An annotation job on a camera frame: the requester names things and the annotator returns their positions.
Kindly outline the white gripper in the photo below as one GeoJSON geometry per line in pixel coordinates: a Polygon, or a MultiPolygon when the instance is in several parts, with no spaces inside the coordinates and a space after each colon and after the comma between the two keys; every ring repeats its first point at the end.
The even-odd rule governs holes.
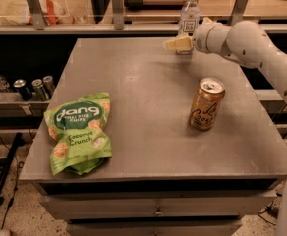
{"type": "Polygon", "coordinates": [[[177,35],[166,40],[162,46],[166,50],[189,51],[195,48],[202,53],[226,54],[229,51],[226,44],[229,30],[229,26],[214,23],[211,18],[204,17],[193,37],[188,34],[177,35]]]}

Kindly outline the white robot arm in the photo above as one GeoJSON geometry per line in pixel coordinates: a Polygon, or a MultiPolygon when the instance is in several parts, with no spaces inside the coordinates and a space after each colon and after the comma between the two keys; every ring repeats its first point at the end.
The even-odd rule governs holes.
{"type": "MultiPolygon", "coordinates": [[[[196,49],[214,53],[246,68],[257,68],[287,103],[287,54],[280,51],[256,23],[241,21],[233,26],[207,20],[192,36],[178,35],[163,43],[167,50],[196,49]]],[[[275,236],[287,236],[287,179],[275,236]]]]}

